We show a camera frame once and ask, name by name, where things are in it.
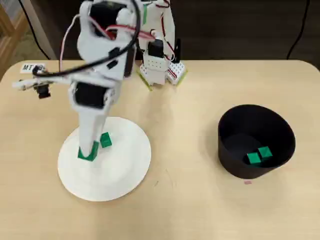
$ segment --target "table surface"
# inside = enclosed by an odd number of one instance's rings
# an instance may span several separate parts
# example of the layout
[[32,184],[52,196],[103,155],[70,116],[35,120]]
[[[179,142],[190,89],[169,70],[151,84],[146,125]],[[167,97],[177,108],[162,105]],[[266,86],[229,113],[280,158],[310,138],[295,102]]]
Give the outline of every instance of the table surface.
[[[185,64],[179,87],[150,92],[136,74],[124,82],[110,115],[142,127],[151,166],[136,190],[100,203],[74,197],[58,176],[60,147],[78,124],[68,86],[39,100],[11,88],[30,77],[22,63],[11,67],[0,83],[0,239],[319,240],[319,71],[295,60]],[[292,159],[252,184],[217,157],[218,121],[241,104],[276,111],[296,135]]]

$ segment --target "black wire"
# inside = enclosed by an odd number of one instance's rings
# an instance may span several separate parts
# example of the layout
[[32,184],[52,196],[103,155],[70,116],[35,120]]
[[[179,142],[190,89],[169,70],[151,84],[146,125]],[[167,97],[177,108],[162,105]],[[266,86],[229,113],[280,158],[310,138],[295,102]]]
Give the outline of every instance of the black wire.
[[32,71],[33,75],[35,75],[36,77],[41,77],[41,78],[62,77],[62,76],[68,75],[68,74],[73,74],[73,73],[77,73],[77,72],[84,71],[87,69],[91,69],[95,66],[112,61],[115,58],[121,56],[122,54],[125,54],[126,52],[128,52],[128,50],[136,44],[136,41],[137,41],[139,33],[140,33],[140,28],[141,28],[141,14],[140,14],[139,6],[138,6],[136,0],[130,0],[130,1],[134,7],[134,11],[135,11],[135,15],[136,15],[136,22],[135,22],[135,32],[132,36],[131,41],[128,43],[127,46],[125,46],[120,51],[115,52],[115,53],[111,53],[111,54],[109,54],[109,56],[104,57],[100,60],[97,60],[97,61],[94,61],[94,62],[91,62],[88,64],[84,64],[82,66],[78,66],[75,68],[71,68],[71,69],[68,69],[65,71],[38,73],[39,68],[36,66]]
[[27,14],[27,11],[26,11],[26,9],[25,9],[25,6],[23,5],[23,3],[22,3],[21,0],[18,0],[18,1],[19,1],[20,5],[21,5],[21,8],[22,8],[22,10],[23,10],[23,12],[24,12],[24,15],[25,15],[25,17],[26,17],[26,19],[27,19],[27,21],[28,21],[28,23],[29,23],[29,26],[30,26],[30,29],[31,29],[31,32],[32,32],[32,35],[33,35],[33,38],[34,38],[34,41],[35,41],[36,45],[38,46],[39,50],[43,53],[43,55],[45,55],[45,57],[46,57],[48,60],[50,60],[50,57],[48,57],[48,55],[47,55],[47,54],[45,53],[45,51],[41,48],[41,46],[40,46],[40,44],[39,44],[39,42],[38,42],[38,39],[37,39],[37,37],[36,37],[35,30],[34,30],[34,28],[32,27],[32,24],[31,24],[31,21],[30,21],[30,18],[29,18],[29,16],[28,16],[28,14]]
[[309,6],[310,6],[310,0],[306,0],[306,5],[305,5],[305,11],[304,11],[304,15],[302,18],[302,26],[301,26],[301,30],[300,33],[298,35],[298,37],[296,38],[294,44],[292,45],[292,47],[290,48],[288,55],[286,56],[286,59],[289,60],[291,53],[293,52],[293,50],[295,49],[296,45],[298,44],[298,42],[300,41],[304,30],[305,30],[305,26],[306,26],[306,20],[307,20],[307,16],[308,16],[308,10],[309,10]]

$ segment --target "black container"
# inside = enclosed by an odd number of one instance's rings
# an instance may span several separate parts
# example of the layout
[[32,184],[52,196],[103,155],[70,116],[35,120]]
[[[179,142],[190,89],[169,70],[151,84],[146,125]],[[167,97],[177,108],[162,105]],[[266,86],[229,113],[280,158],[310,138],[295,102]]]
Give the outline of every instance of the black container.
[[[247,154],[269,147],[272,157],[250,165]],[[218,156],[223,167],[242,179],[254,179],[284,165],[295,152],[296,139],[289,124],[274,111],[258,105],[228,110],[218,124]]]

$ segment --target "green cube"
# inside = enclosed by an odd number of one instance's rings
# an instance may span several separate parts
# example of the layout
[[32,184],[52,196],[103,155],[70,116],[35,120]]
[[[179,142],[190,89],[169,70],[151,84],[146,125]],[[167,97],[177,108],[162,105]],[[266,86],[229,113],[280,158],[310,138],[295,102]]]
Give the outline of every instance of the green cube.
[[100,143],[103,149],[112,146],[112,141],[108,132],[101,135]]
[[91,153],[90,153],[90,155],[88,157],[85,157],[83,155],[83,153],[82,153],[82,151],[81,151],[81,149],[79,147],[78,158],[93,162],[96,159],[97,155],[98,155],[98,150],[99,150],[99,142],[94,141],[93,145],[92,145]]
[[259,150],[259,153],[262,157],[262,161],[267,160],[273,156],[270,151],[270,148],[267,146],[260,147],[260,148],[258,148],[258,150]]
[[251,165],[258,165],[261,163],[259,154],[257,152],[248,153],[247,156]]

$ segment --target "white round plate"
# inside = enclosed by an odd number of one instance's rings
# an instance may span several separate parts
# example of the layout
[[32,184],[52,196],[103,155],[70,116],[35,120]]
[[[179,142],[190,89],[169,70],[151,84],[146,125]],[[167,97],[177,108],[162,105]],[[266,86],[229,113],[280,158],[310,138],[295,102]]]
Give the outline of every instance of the white round plate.
[[100,145],[93,162],[78,158],[78,129],[64,141],[59,153],[62,184],[87,201],[104,202],[126,195],[141,183],[150,166],[150,141],[137,124],[121,117],[108,117],[106,132],[112,146],[103,149]]

